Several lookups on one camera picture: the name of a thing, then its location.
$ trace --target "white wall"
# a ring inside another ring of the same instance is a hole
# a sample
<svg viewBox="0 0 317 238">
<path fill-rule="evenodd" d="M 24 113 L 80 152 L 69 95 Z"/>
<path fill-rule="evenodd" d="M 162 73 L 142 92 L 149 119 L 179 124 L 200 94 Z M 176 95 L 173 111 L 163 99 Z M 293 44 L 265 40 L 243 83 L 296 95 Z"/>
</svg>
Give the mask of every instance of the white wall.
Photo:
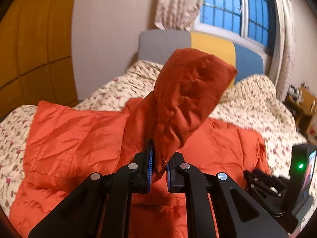
<svg viewBox="0 0 317 238">
<path fill-rule="evenodd" d="M 305 0 L 291 0 L 295 14 L 296 56 L 292 84 L 308 82 L 317 93 L 317 19 Z"/>
<path fill-rule="evenodd" d="M 157 0 L 75 0 L 72 59 L 78 99 L 135 61 L 138 35 L 154 28 Z"/>
</svg>

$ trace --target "window frame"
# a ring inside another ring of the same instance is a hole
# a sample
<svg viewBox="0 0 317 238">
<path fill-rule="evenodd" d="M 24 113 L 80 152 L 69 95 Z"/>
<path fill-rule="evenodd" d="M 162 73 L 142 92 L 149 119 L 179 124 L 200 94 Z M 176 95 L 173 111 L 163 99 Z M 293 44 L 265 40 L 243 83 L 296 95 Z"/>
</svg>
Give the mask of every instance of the window frame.
<svg viewBox="0 0 317 238">
<path fill-rule="evenodd" d="M 200 10 L 197 18 L 194 22 L 194 30 L 199 32 L 204 32 L 208 34 L 212 34 L 214 36 L 218 36 L 220 38 L 228 39 L 236 44 L 242 45 L 246 48 L 249 48 L 255 52 L 262 53 L 264 52 L 268 56 L 273 55 L 274 43 L 275 43 L 275 33 L 273 32 L 273 47 L 269 48 L 264 46 L 263 44 L 251 39 L 248 37 L 248 22 L 249 22 L 249 0 L 241 0 L 241 30 L 240 35 L 229 31 L 224 28 L 219 28 L 213 25 L 205 24 L 200 22 Z M 271 0 L 272 2 L 272 15 L 275 16 L 275 0 Z M 273 28 L 276 25 L 275 17 L 273 17 Z"/>
</svg>

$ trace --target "silver screw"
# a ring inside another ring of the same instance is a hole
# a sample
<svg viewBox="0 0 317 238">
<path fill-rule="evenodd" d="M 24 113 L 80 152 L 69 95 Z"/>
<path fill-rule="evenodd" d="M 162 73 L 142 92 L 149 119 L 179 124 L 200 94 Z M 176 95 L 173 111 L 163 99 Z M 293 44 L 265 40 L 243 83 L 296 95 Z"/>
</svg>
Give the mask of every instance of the silver screw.
<svg viewBox="0 0 317 238">
<path fill-rule="evenodd" d="M 189 169 L 191 166 L 189 165 L 189 164 L 187 164 L 187 163 L 181 163 L 180 164 L 180 168 L 182 168 L 182 169 L 184 169 L 184 170 L 187 170 L 187 169 Z"/>
<path fill-rule="evenodd" d="M 100 174 L 99 173 L 93 173 L 91 176 L 90 176 L 90 179 L 95 181 L 95 180 L 98 180 L 100 178 Z"/>
<path fill-rule="evenodd" d="M 225 173 L 219 173 L 219 174 L 218 174 L 218 178 L 219 178 L 220 180 L 225 181 L 225 180 L 228 179 L 228 176 L 227 176 Z"/>
<path fill-rule="evenodd" d="M 135 170 L 135 169 L 138 168 L 138 165 L 137 165 L 137 163 L 131 163 L 131 164 L 128 165 L 128 168 L 131 169 L 131 170 Z"/>
</svg>

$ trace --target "red fabric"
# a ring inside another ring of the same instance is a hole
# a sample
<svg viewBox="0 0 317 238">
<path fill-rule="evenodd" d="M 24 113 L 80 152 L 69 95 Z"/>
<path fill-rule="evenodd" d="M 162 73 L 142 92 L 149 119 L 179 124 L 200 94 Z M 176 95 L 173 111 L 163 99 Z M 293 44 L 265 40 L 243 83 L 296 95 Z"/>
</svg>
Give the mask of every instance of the red fabric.
<svg viewBox="0 0 317 238">
<path fill-rule="evenodd" d="M 154 91 L 143 100 L 130 99 L 122 112 L 41 102 L 27 141 L 26 177 L 10 211 L 12 224 L 27 237 L 84 177 L 131 162 L 154 138 L 158 181 L 150 194 L 132 196 L 129 238 L 187 237 L 184 195 L 168 193 L 166 179 L 160 179 L 174 151 L 203 172 L 228 173 L 242 187 L 243 170 L 269 171 L 256 131 L 207 119 L 235 73 L 215 56 L 183 49 L 163 67 Z"/>
</svg>

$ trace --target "bed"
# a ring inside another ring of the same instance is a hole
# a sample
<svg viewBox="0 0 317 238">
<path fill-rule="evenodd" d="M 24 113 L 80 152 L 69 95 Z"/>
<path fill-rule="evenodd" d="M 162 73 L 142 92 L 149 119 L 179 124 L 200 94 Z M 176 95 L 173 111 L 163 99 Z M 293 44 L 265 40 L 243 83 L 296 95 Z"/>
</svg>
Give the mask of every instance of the bed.
<svg viewBox="0 0 317 238">
<path fill-rule="evenodd" d="M 213 53 L 238 69 L 234 83 L 209 117 L 258 131 L 266 143 L 271 172 L 287 176 L 292 146 L 305 143 L 306 139 L 296 132 L 291 113 L 276 99 L 273 83 L 261 74 L 261 57 L 226 40 L 175 30 L 145 31 L 139 38 L 138 61 L 74 108 L 120 111 L 130 98 L 145 97 L 152 91 L 168 57 L 175 49 L 185 47 Z M 35 112 L 36 106 L 21 106 L 0 123 L 0 205 L 7 216 L 24 178 L 23 154 Z M 310 190 L 314 204 L 302 227 L 317 207 L 316 176 L 314 173 Z"/>
</svg>

